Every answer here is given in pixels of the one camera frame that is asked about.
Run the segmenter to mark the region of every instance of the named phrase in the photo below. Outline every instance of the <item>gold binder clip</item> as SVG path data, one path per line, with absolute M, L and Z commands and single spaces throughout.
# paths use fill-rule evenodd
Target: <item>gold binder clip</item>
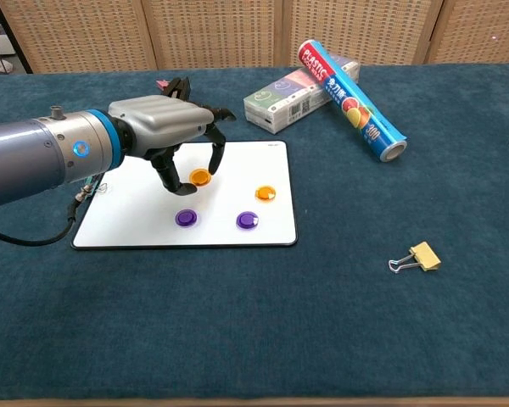
M 402 269 L 409 269 L 410 267 L 418 266 L 422 267 L 424 271 L 437 270 L 439 265 L 441 265 L 441 260 L 439 260 L 438 256 L 435 255 L 432 248 L 430 248 L 426 242 L 419 243 L 418 245 L 410 248 L 409 253 L 411 254 L 407 257 L 404 257 L 403 259 L 389 260 L 389 268 L 395 274 L 398 274 Z M 417 262 L 407 265 L 400 265 L 411 257 L 415 257 Z

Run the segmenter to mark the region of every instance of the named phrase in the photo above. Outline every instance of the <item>table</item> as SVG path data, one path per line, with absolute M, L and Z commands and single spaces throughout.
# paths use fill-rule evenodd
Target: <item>table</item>
M 275 136 L 246 122 L 243 97 L 292 69 L 0 76 L 3 122 L 188 75 L 238 116 L 229 140 L 287 142 L 299 230 L 290 248 L 0 243 L 0 400 L 509 397 L 509 64 L 363 66 L 409 137 L 390 163 L 331 104 Z M 0 231 L 53 235 L 79 186 L 0 207 Z M 422 241 L 439 270 L 389 271 Z

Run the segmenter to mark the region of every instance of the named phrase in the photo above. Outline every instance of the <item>purple button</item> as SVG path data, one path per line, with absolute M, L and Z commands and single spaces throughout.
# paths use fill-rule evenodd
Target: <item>purple button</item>
M 258 215 L 253 212 L 242 212 L 238 215 L 236 224 L 242 229 L 253 229 L 258 225 Z
M 198 219 L 196 212 L 190 209 L 180 210 L 176 215 L 176 223 L 182 227 L 194 225 L 196 223 L 196 219 Z

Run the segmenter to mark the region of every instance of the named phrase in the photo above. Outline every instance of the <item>orange button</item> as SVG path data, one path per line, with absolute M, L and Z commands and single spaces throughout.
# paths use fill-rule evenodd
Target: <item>orange button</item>
M 211 181 L 211 174 L 204 168 L 198 168 L 190 173 L 190 182 L 196 187 L 203 187 Z
M 256 190 L 256 197 L 263 201 L 271 201 L 274 199 L 276 193 L 275 188 L 264 185 Z

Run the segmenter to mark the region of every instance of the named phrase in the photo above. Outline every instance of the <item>barcode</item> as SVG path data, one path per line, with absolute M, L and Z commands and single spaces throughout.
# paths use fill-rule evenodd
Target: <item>barcode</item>
M 307 114 L 309 112 L 309 99 L 306 99 L 302 103 L 302 114 Z
M 294 106 L 290 107 L 290 115 L 294 116 L 299 112 L 299 103 L 296 103 Z

